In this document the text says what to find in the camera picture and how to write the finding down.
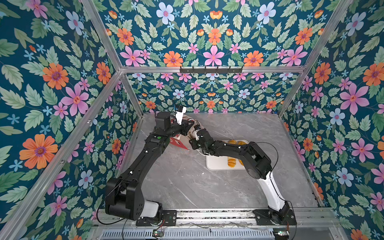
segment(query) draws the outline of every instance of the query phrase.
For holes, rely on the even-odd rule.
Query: aluminum frame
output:
[[[284,99],[283,106],[280,108],[278,114],[280,117],[283,116],[285,111],[287,110],[288,106],[293,101],[294,96],[296,95],[297,91],[300,89],[301,84],[303,83],[304,79],[308,76],[308,73],[310,72],[311,68],[315,64],[317,58],[319,57],[321,51],[327,44],[329,38],[331,37],[332,33],[336,29],[337,25],[341,21],[341,19],[344,17],[344,14],[346,13],[349,5],[353,3],[353,0],[340,0],[335,11],[332,13],[331,17],[328,20],[327,25],[324,28],[323,33],[321,34],[318,42],[316,43],[315,47],[311,51],[311,54],[307,58],[305,64],[304,64],[304,72],[300,74],[295,83],[293,84],[291,90],[289,91],[287,97]]]
[[[81,141],[84,133],[89,127],[89,123],[96,117],[100,108],[109,97],[109,94],[117,85],[120,77],[120,72],[115,73],[107,85],[105,85],[78,125],[74,128],[62,147],[56,153],[55,157],[44,169],[43,173],[37,179],[33,187],[28,191],[28,194],[25,196],[18,209],[1,229],[0,239],[13,240],[17,237],[18,232],[26,224],[29,217],[34,213],[35,209],[39,205],[38,199],[44,197],[48,188],[62,170],[64,163],[72,154],[73,149],[75,149],[78,142]]]

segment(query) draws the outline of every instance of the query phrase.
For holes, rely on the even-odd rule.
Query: floral wallpaper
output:
[[[111,0],[96,7],[126,66],[296,66],[308,58],[337,3]]]
[[[383,1],[354,1],[284,121],[324,205],[353,240],[384,236]]]

